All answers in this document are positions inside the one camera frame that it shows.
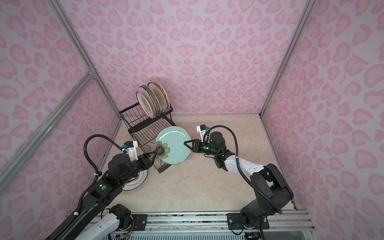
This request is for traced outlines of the light green flower plate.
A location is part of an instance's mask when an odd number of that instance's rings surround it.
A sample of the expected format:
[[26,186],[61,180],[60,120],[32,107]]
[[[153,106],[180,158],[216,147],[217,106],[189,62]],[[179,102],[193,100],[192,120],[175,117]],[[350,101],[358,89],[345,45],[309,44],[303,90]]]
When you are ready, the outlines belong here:
[[184,145],[187,140],[191,137],[183,128],[172,126],[162,130],[155,141],[157,157],[169,165],[184,162],[192,152]]

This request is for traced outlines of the black wire dish rack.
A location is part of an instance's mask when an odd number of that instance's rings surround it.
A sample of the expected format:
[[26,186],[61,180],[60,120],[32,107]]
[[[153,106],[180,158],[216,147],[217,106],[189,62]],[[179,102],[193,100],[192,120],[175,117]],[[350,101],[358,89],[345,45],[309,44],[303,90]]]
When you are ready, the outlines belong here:
[[124,121],[129,134],[144,153],[155,150],[155,142],[159,133],[175,126],[172,119],[173,109],[160,114],[158,117],[148,117],[139,103],[133,104],[120,111],[121,119]]

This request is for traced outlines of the cream star cartoon plate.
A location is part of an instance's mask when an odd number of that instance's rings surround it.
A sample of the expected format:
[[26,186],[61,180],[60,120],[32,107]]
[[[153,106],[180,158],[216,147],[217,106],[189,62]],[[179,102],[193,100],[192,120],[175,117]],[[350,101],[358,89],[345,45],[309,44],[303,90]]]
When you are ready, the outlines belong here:
[[149,85],[150,83],[155,84],[155,85],[158,87],[158,89],[162,92],[162,94],[163,94],[163,96],[164,96],[164,101],[165,101],[166,106],[167,106],[167,109],[165,110],[165,112],[169,111],[170,108],[171,108],[171,104],[170,104],[170,100],[169,100],[169,98],[168,98],[168,95],[167,95],[167,93],[166,93],[166,91],[165,91],[165,88],[164,88],[164,87],[160,84],[160,82],[157,81],[156,79],[153,79],[153,78],[149,79],[149,83],[148,83],[148,85]]

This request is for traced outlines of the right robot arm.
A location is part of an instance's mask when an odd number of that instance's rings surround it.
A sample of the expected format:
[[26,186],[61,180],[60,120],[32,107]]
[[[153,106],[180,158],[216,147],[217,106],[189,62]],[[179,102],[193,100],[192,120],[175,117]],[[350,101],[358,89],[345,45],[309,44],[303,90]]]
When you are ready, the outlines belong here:
[[184,145],[194,153],[212,157],[216,166],[240,175],[253,189],[256,198],[240,210],[235,225],[247,229],[261,228],[267,217],[282,214],[283,207],[292,201],[294,194],[274,164],[257,165],[239,157],[239,144],[234,133],[235,152],[231,152],[220,132],[210,131],[202,139],[185,141]]

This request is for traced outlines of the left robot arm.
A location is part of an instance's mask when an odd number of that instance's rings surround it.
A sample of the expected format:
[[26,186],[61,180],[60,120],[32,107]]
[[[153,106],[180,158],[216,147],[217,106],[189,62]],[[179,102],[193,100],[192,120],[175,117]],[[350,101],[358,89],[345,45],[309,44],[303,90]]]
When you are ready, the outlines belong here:
[[74,240],[84,228],[123,191],[123,187],[140,172],[154,164],[157,154],[144,153],[137,160],[127,154],[117,154],[108,163],[108,170],[80,196],[78,206],[47,240]]

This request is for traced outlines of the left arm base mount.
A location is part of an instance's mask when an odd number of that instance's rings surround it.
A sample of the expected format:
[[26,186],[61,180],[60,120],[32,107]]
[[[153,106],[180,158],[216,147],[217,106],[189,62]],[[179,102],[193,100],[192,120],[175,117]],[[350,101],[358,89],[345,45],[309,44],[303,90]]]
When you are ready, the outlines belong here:
[[134,214],[120,218],[118,230],[120,231],[144,231],[147,225],[148,215]]

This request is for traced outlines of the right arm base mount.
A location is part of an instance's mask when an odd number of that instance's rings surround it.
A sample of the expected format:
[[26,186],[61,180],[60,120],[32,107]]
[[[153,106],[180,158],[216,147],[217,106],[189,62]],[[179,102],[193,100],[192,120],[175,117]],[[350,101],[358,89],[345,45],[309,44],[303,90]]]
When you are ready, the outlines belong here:
[[228,213],[227,225],[229,230],[269,230],[270,225],[265,217],[256,218],[254,220],[247,219],[241,213]]

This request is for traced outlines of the aluminium frame post left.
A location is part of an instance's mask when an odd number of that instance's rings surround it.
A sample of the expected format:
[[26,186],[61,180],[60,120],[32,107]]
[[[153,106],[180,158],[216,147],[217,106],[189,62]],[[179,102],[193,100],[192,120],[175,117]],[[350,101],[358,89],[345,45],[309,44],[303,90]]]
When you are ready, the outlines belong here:
[[61,23],[62,27],[66,31],[68,37],[72,41],[75,49],[80,54],[81,59],[84,61],[85,65],[88,67],[89,72],[94,77],[98,87],[101,89],[102,94],[107,100],[107,103],[112,108],[112,111],[117,116],[117,118],[120,120],[121,116],[119,113],[119,109],[113,100],[111,94],[107,90],[106,85],[102,81],[98,71],[96,70],[96,67],[93,63],[93,61],[90,58],[90,55],[88,54],[84,44],[82,43],[81,39],[79,38],[78,34],[76,33],[68,15],[66,14],[65,10],[63,9],[63,6],[61,5],[60,1],[53,0],[53,1],[47,1],[47,3],[50,5],[51,9],[53,10],[54,14],[58,18],[59,22]]

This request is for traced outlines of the aluminium frame post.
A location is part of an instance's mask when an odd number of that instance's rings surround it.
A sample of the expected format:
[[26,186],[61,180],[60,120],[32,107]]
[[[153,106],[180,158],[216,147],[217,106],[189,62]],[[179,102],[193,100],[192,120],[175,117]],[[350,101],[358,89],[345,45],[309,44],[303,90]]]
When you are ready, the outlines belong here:
[[107,103],[112,108],[112,111],[117,116],[117,118],[120,120],[121,116],[119,113],[119,109],[113,100],[111,94],[107,90],[106,85],[102,81],[98,71],[96,70],[96,67],[93,63],[93,61],[90,58],[90,55],[88,54],[84,44],[82,43],[81,39],[79,38],[78,34],[76,33],[68,15],[66,14],[65,10],[63,9],[63,6],[61,5],[60,1],[53,0],[53,1],[47,1],[47,3],[50,5],[51,9],[53,10],[54,14],[58,18],[59,22],[61,23],[62,27],[66,31],[68,37],[72,41],[75,49],[80,54],[81,59],[84,61],[85,65],[88,67],[89,72],[94,77],[98,87],[101,89],[102,94],[107,100]]
[[301,17],[299,18],[299,22],[297,27],[295,28],[292,37],[289,41],[288,47],[285,50],[285,54],[283,56],[283,59],[281,61],[281,64],[278,68],[278,71],[275,75],[275,78],[272,82],[271,88],[267,94],[266,101],[261,109],[261,112],[259,114],[260,119],[262,119],[266,115],[266,111],[268,106],[270,105],[270,102],[272,101],[272,97],[274,96],[274,93],[277,89],[277,86],[283,76],[283,73],[285,72],[287,66],[289,65],[290,59],[292,55],[294,54],[295,48],[297,47],[300,38],[302,37],[306,26],[308,25],[308,22],[310,21],[310,18],[313,15],[313,12],[316,10],[316,7],[318,5],[319,1],[316,0],[310,0],[306,2],[305,8],[303,10],[303,13]]

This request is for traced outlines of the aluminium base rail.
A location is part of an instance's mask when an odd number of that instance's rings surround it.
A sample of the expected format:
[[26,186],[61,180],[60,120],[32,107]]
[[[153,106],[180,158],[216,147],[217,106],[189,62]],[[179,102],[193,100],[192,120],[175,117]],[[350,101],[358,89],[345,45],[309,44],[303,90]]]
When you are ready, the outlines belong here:
[[[269,230],[229,230],[228,213],[238,212],[152,212],[131,213],[122,206],[98,214],[74,240],[317,240],[306,211],[284,211],[267,217]],[[146,214],[144,231],[118,230],[120,218]]]

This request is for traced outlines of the aluminium frame diagonal beam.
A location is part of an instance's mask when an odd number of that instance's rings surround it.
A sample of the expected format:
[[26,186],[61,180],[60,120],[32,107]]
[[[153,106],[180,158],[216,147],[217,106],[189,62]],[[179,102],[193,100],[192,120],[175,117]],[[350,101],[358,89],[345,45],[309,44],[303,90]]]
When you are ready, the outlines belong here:
[[93,80],[94,73],[95,72],[91,70],[83,77],[80,83],[72,89],[70,94],[63,99],[48,118],[39,126],[32,137],[13,155],[10,162],[1,171],[1,193],[5,191],[17,174],[19,174],[31,155],[41,146],[73,103],[80,97],[88,84]]

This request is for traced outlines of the aluminium frame post right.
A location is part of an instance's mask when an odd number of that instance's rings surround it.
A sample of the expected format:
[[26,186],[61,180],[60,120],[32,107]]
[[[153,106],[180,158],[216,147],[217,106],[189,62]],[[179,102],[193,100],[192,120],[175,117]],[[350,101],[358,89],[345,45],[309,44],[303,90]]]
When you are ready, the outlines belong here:
[[302,37],[306,26],[308,25],[308,22],[310,21],[310,18],[313,15],[313,12],[316,10],[316,7],[318,5],[319,1],[316,0],[310,0],[306,2],[305,8],[303,10],[303,13],[301,17],[299,18],[299,22],[297,27],[295,28],[292,37],[289,41],[288,47],[285,50],[285,54],[283,56],[283,59],[281,61],[281,64],[278,68],[278,71],[275,75],[275,78],[272,82],[271,88],[267,94],[266,101],[261,109],[261,112],[259,114],[260,119],[262,119],[266,115],[266,111],[268,106],[270,105],[270,102],[272,101],[272,97],[274,96],[274,93],[277,89],[277,86],[283,76],[283,73],[285,72],[287,66],[289,65],[290,59],[292,55],[294,54],[295,48],[297,47],[300,38]]

